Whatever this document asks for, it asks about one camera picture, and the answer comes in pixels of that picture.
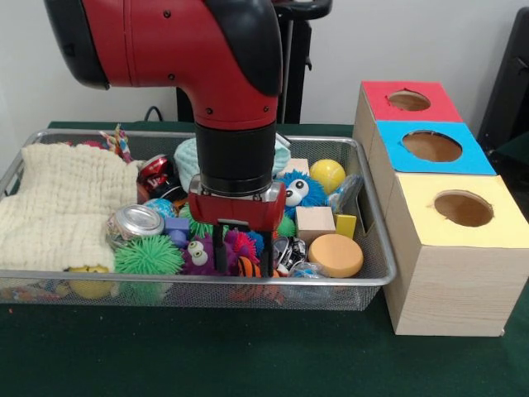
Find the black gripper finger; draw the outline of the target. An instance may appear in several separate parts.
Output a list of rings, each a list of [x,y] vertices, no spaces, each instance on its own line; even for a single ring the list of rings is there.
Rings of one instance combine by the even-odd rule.
[[[226,224],[219,223],[213,226],[212,244],[215,269],[218,273],[225,275],[227,272],[227,254],[224,245],[224,230]]]
[[[261,232],[264,248],[260,258],[260,273],[263,278],[270,278],[274,273],[274,255],[272,232]]]

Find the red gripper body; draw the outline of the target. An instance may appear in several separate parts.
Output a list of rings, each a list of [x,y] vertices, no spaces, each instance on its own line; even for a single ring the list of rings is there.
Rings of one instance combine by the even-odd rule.
[[[200,176],[195,175],[188,191],[188,204],[196,221],[240,225],[257,232],[273,232],[278,227],[285,202],[286,188],[278,181],[258,194],[228,197],[212,193],[202,184]]]

